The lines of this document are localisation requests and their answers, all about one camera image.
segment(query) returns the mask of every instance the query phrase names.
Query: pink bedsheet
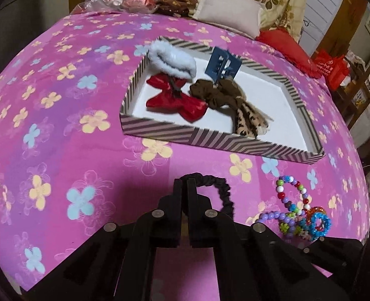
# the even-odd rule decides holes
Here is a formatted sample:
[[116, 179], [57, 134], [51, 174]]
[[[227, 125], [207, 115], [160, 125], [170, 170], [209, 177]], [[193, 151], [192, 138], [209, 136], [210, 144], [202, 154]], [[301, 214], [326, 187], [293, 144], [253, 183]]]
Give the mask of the pink bedsheet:
[[[326, 156], [310, 166], [124, 136], [119, 109], [128, 78], [159, 35], [220, 46], [290, 78]], [[225, 177], [235, 221], [248, 225], [262, 211], [282, 209], [275, 181], [293, 175], [308, 188], [312, 206], [333, 218], [330, 236], [362, 238], [369, 224], [363, 171], [323, 87], [323, 78], [307, 78], [271, 47], [192, 20], [64, 18], [0, 75], [2, 269], [31, 288], [106, 222], [135, 221], [171, 193], [175, 178], [193, 172]], [[214, 188], [199, 191], [220, 209]], [[296, 189], [287, 194], [302, 202]], [[217, 300], [212, 251], [158, 250], [153, 284], [153, 300]]]

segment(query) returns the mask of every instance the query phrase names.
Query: red satin bow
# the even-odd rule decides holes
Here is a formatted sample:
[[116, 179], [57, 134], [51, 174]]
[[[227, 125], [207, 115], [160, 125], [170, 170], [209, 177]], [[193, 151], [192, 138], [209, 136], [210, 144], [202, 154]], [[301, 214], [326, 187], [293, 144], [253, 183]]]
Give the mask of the red satin bow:
[[[185, 85], [185, 79], [173, 78], [176, 87], [181, 88]], [[150, 98], [146, 102], [146, 107], [158, 107], [161, 109], [178, 112], [188, 122], [199, 120], [208, 109], [205, 101], [196, 97], [188, 96], [183, 92], [180, 98], [174, 96], [174, 92], [168, 81], [168, 75], [159, 73], [150, 77], [146, 81], [150, 86], [161, 89], [162, 92]]]

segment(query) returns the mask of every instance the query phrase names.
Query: blue claw clip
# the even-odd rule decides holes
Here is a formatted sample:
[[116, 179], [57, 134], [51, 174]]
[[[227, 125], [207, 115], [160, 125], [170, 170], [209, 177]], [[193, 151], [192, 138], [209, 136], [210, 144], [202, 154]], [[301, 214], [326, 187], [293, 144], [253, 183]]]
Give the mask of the blue claw clip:
[[210, 57], [205, 74], [210, 76], [214, 84], [218, 80], [226, 77], [235, 78], [236, 73], [242, 65], [242, 61], [231, 54], [229, 51], [215, 47], [212, 56]]

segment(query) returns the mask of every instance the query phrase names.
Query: red pillow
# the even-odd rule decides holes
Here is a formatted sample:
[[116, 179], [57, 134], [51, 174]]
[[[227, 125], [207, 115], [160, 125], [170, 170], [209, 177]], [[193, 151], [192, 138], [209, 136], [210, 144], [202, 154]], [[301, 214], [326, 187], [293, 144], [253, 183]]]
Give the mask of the red pillow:
[[260, 36], [256, 37], [256, 41], [265, 43], [281, 52], [290, 63], [309, 77], [317, 79], [321, 77], [321, 73], [315, 63], [285, 29], [260, 32]]

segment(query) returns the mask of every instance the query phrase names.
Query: beaded bracelet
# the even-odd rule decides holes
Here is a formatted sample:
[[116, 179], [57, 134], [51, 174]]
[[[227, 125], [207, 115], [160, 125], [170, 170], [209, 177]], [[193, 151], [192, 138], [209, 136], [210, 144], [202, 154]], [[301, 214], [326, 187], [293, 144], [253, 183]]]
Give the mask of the beaded bracelet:
[[[284, 192], [284, 183], [290, 183], [298, 189], [303, 198], [304, 209], [299, 209], [288, 199]], [[279, 177], [276, 185], [277, 197], [289, 212], [262, 213], [257, 222], [263, 223], [268, 219], [278, 219], [280, 221], [280, 231], [288, 239], [294, 235], [299, 235], [304, 239], [314, 241], [321, 236], [325, 236], [331, 227], [331, 220], [322, 207], [311, 208], [308, 199], [309, 194], [303, 184], [295, 180], [294, 177], [286, 175]]]

